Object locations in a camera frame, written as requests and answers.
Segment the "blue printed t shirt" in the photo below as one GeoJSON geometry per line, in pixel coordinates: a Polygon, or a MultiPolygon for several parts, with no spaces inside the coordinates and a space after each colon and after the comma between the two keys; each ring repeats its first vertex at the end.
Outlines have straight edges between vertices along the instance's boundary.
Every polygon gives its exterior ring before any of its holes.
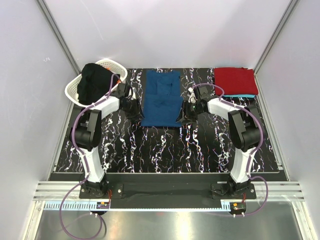
{"type": "Polygon", "coordinates": [[[143,102],[143,127],[179,128],[177,121],[183,98],[178,71],[146,73],[146,89],[143,102]]]}

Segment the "black t shirt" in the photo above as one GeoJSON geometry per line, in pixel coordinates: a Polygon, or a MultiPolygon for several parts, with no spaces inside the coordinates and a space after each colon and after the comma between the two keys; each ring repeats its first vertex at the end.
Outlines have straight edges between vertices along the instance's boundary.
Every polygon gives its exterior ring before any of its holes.
{"type": "Polygon", "coordinates": [[[90,105],[97,102],[110,89],[112,74],[103,66],[87,63],[81,72],[81,80],[77,85],[78,102],[90,105]]]}

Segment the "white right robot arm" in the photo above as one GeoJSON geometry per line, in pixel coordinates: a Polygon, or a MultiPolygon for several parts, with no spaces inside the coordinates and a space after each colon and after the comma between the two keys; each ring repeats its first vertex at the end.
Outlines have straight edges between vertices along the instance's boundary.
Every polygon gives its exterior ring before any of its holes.
{"type": "Polygon", "coordinates": [[[196,122],[198,115],[203,113],[228,121],[235,156],[227,192],[236,199],[250,184],[253,158],[265,139],[265,131],[256,106],[241,106],[224,100],[222,95],[213,96],[207,86],[207,83],[200,83],[187,90],[188,100],[183,101],[176,121],[182,124],[196,122]]]}

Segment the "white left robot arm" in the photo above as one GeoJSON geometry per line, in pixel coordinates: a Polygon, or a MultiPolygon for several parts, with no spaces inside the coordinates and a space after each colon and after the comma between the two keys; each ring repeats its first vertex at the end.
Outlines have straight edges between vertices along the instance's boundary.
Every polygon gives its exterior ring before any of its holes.
{"type": "Polygon", "coordinates": [[[102,138],[102,120],[119,110],[132,121],[144,118],[137,90],[127,83],[117,84],[113,91],[109,91],[97,102],[86,107],[78,106],[70,118],[69,140],[84,166],[84,184],[91,186],[90,192],[97,198],[103,198],[108,193],[98,149],[102,138]]]}

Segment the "red folded t shirt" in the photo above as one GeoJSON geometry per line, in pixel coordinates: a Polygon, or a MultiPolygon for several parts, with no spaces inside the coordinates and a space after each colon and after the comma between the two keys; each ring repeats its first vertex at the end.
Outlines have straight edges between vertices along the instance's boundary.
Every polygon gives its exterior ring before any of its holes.
{"type": "Polygon", "coordinates": [[[214,84],[224,95],[258,95],[253,69],[244,67],[218,67],[214,71],[214,84]]]}

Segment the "teal folded t shirt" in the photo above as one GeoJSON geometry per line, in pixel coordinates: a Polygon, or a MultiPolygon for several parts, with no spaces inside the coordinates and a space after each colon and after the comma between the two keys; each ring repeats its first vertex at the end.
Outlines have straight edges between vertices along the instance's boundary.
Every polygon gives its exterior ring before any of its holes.
{"type": "Polygon", "coordinates": [[[227,94],[223,95],[224,98],[249,98],[254,99],[256,95],[254,94],[227,94]]]}

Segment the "white plastic laundry basket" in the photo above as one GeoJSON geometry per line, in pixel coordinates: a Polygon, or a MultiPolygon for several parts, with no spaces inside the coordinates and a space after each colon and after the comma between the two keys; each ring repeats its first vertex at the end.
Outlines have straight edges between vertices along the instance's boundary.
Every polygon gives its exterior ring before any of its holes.
{"type": "Polygon", "coordinates": [[[81,73],[65,87],[66,97],[78,106],[91,105],[124,83],[127,69],[111,59],[104,58],[95,63],[87,63],[81,73]]]}

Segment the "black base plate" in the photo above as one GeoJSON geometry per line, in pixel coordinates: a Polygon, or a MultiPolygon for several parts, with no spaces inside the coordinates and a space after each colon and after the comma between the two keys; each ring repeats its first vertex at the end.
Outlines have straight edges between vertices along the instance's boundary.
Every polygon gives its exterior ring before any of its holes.
{"type": "Polygon", "coordinates": [[[111,200],[112,209],[209,210],[242,198],[217,194],[230,179],[228,173],[107,173],[103,191],[82,185],[79,197],[111,200]]]}

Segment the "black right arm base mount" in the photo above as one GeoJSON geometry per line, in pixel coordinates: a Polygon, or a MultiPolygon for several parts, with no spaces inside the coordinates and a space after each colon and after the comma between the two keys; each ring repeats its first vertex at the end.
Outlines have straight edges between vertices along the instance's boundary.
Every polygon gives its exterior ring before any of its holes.
{"type": "Polygon", "coordinates": [[[212,198],[215,200],[254,200],[257,198],[254,185],[250,180],[236,183],[233,179],[210,185],[212,198]]]}

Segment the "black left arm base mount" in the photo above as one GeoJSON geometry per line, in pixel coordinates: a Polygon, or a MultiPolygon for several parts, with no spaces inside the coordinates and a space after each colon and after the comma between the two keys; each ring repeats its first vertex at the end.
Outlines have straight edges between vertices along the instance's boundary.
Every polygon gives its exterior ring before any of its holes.
{"type": "Polygon", "coordinates": [[[80,199],[121,199],[124,184],[103,179],[101,182],[86,181],[80,187],[80,199]]]}

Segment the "aluminium frame rail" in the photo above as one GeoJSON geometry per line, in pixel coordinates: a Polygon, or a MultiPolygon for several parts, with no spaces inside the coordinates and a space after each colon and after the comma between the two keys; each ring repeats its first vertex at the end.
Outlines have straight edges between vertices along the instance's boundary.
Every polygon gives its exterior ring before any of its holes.
{"type": "MultiPolygon", "coordinates": [[[[204,197],[212,199],[209,182],[119,182],[124,185],[122,198],[128,197],[204,197]]],[[[75,181],[41,181],[38,183],[33,200],[62,200],[67,192],[77,184],[75,181]]],[[[267,189],[263,182],[253,181],[256,199],[262,201],[267,189]]],[[[298,182],[270,181],[268,201],[302,202],[304,196],[298,182]]],[[[81,187],[77,186],[67,197],[79,199],[81,187]]]]}

